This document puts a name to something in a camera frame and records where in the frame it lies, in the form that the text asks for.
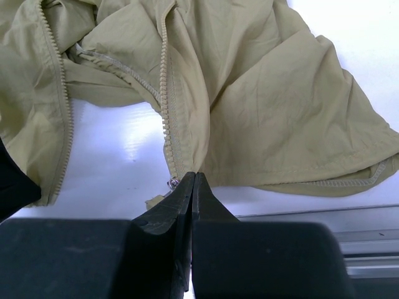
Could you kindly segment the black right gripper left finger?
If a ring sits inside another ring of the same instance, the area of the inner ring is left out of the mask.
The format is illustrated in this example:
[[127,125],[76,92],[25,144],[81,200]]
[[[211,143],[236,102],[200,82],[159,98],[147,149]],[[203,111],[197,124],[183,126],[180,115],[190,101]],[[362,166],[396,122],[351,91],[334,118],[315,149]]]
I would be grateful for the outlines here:
[[183,298],[194,173],[133,220],[1,224],[2,298]]

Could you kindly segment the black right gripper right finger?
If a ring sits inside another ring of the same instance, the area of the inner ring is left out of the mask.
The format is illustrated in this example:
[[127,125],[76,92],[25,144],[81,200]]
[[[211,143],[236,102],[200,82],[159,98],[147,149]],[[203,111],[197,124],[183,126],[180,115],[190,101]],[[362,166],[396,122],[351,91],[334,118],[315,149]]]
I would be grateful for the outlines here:
[[354,298],[332,232],[315,222],[245,222],[215,197],[204,174],[193,188],[196,298]]

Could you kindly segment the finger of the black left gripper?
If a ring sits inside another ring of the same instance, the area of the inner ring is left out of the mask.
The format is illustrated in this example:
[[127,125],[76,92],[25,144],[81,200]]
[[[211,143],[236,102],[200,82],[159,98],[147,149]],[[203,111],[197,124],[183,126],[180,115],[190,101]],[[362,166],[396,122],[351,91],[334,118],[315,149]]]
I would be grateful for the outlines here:
[[41,188],[24,174],[1,140],[1,221],[41,198]]

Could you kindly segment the khaki zip-up jacket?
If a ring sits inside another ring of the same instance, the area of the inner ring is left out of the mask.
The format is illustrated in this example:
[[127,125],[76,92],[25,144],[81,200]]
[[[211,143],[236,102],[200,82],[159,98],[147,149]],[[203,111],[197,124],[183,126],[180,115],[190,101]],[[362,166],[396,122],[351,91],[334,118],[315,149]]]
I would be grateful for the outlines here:
[[308,196],[364,192],[398,171],[398,133],[286,1],[2,1],[1,140],[55,203],[71,99],[148,102],[170,182]]

